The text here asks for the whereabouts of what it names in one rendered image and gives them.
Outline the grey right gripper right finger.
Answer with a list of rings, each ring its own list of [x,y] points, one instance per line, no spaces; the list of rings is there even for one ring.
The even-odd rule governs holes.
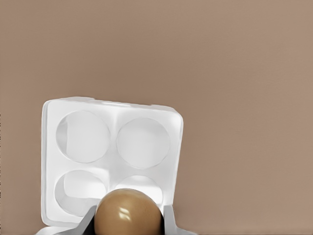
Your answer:
[[[176,225],[174,209],[172,205],[163,208],[165,235],[194,235],[193,232],[179,228]]]

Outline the white egg box lid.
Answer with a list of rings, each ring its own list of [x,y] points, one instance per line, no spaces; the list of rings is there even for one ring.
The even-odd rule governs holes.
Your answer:
[[[174,200],[183,118],[171,107],[67,97],[42,109],[41,217],[75,227],[109,192]]]

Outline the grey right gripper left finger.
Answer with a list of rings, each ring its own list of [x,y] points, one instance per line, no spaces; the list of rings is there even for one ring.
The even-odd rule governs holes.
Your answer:
[[[92,206],[89,209],[76,228],[58,232],[57,235],[95,235],[94,216],[96,207],[97,206]]]

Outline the white egg box base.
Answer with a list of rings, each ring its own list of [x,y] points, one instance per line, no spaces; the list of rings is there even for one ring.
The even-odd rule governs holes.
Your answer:
[[[84,230],[80,228],[66,228],[66,227],[44,227],[36,232],[34,235],[82,235]]]

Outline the brown egg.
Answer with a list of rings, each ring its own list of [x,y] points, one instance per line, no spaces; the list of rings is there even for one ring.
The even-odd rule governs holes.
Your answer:
[[[99,202],[94,215],[95,235],[164,235],[157,204],[130,188],[116,189]]]

